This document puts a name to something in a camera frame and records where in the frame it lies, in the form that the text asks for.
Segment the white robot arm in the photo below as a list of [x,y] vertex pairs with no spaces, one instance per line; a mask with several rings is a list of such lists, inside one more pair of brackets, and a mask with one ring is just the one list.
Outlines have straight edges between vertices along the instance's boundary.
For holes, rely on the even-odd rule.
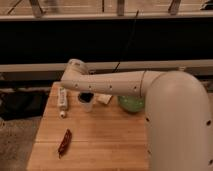
[[61,85],[79,92],[145,99],[150,171],[213,171],[213,113],[208,93],[183,71],[88,73],[71,59]]

